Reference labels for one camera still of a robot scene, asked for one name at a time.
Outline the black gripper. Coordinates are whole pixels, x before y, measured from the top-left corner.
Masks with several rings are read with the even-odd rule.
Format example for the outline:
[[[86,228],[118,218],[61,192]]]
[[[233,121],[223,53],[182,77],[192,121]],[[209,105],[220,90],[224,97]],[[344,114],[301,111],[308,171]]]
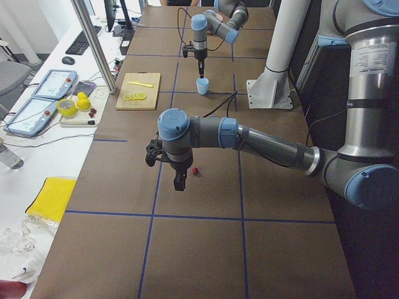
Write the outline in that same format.
[[[194,57],[198,60],[199,77],[204,78],[204,60],[207,58],[207,48],[194,49]]]
[[[171,167],[175,170],[176,176],[174,178],[174,187],[176,191],[184,191],[186,188],[187,170],[193,164],[193,158],[188,158],[183,161],[170,160]]]

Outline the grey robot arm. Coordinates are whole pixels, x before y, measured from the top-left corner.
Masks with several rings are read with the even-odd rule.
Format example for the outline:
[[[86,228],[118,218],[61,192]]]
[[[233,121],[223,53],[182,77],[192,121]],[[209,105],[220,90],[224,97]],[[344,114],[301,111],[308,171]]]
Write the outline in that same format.
[[[282,108],[288,94],[287,67],[310,1],[281,1],[271,48],[263,73],[248,80],[250,108]],[[229,44],[248,20],[241,1],[214,1],[218,19],[208,10],[194,15],[194,40],[184,46],[198,59],[204,80],[207,32]],[[398,202],[398,169],[392,165],[388,109],[398,75],[398,1],[322,1],[318,30],[319,47],[350,48],[349,86],[345,115],[345,139],[337,151],[287,141],[238,123],[228,116],[189,117],[183,110],[169,108],[158,117],[158,138],[147,146],[146,162],[169,163],[175,170],[174,188],[185,190],[193,148],[232,148],[262,157],[284,168],[298,169],[317,178],[347,202],[365,210],[384,209]]]
[[[218,13],[229,17],[227,22],[217,18],[213,10],[206,10],[191,18],[191,29],[193,40],[183,46],[183,57],[188,52],[193,52],[198,61],[199,77],[204,78],[205,59],[208,56],[207,36],[208,32],[225,41],[227,44],[234,44],[239,35],[239,29],[248,21],[249,13],[242,1],[214,1],[214,8]]]

